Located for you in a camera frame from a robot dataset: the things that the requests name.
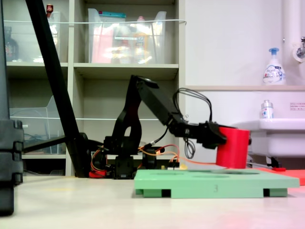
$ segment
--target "green tray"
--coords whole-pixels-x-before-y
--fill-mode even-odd
[[[138,170],[137,195],[171,198],[286,197],[299,179],[254,169]]]

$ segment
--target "plastic bin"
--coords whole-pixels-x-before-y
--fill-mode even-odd
[[[103,23],[88,9],[90,63],[164,63],[165,22]],[[156,20],[165,20],[159,12]]]
[[[47,107],[10,108],[10,118],[22,121],[25,147],[42,140],[63,136],[63,129],[54,97]],[[33,152],[34,154],[65,154],[65,144],[58,144]]]
[[[68,24],[61,12],[53,12],[49,19],[50,29],[60,62],[68,61]],[[4,22],[7,61],[43,62],[32,23]]]

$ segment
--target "robotic arm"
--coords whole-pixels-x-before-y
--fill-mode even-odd
[[[118,155],[115,159],[114,178],[132,179],[133,158],[130,155],[138,153],[142,136],[138,117],[138,108],[142,100],[176,137],[196,139],[197,143],[208,149],[215,149],[226,143],[227,139],[220,133],[220,126],[217,123],[187,123],[157,83],[133,75],[128,86],[124,109],[116,120],[112,136],[107,136],[104,141],[104,147],[108,149],[107,154]],[[128,127],[131,127],[131,133],[124,136]]]

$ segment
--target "red cup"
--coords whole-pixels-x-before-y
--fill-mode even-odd
[[[220,127],[227,137],[225,145],[217,148],[216,164],[227,168],[246,168],[250,131]]]

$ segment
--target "white floor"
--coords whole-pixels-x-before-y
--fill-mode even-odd
[[[137,198],[132,180],[25,177],[0,229],[304,229],[305,187],[287,198]]]

